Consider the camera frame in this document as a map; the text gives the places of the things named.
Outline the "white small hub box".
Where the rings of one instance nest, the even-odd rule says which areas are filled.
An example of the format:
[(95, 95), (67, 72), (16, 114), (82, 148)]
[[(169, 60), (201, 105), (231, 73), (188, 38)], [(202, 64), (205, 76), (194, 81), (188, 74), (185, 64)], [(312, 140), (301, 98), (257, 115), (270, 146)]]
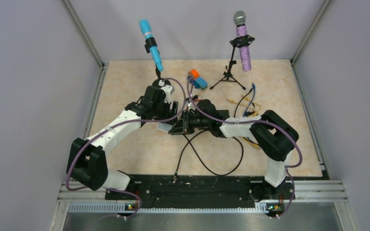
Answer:
[(163, 131), (165, 133), (169, 133), (169, 131), (171, 130), (172, 128), (172, 125), (170, 124), (167, 124), (167, 123), (157, 123), (157, 129), (160, 130), (160, 131)]

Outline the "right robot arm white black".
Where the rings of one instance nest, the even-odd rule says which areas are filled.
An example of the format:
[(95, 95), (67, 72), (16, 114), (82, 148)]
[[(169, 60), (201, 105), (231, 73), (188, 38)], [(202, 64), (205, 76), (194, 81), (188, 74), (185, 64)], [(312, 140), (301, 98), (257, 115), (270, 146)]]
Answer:
[(257, 198), (278, 198), (283, 191), (288, 157), (297, 149), (299, 134), (276, 112), (260, 116), (232, 117), (228, 110), (218, 110), (210, 100), (202, 100), (184, 110), (168, 130), (170, 135), (188, 135), (205, 130), (217, 138), (248, 138), (258, 144), (268, 157), (263, 185)]

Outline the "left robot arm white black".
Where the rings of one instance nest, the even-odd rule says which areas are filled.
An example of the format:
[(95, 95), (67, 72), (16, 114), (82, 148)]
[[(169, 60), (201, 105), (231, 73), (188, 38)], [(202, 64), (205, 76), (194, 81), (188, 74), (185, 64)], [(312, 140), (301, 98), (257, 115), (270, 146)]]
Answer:
[(168, 124), (178, 117), (178, 102), (172, 99), (174, 78), (155, 80), (138, 101), (128, 104), (110, 124), (87, 138), (76, 138), (70, 148), (66, 181), (74, 179), (81, 189), (117, 189), (124, 199), (133, 197), (134, 184), (121, 171), (107, 167), (107, 155), (130, 133), (146, 123)]

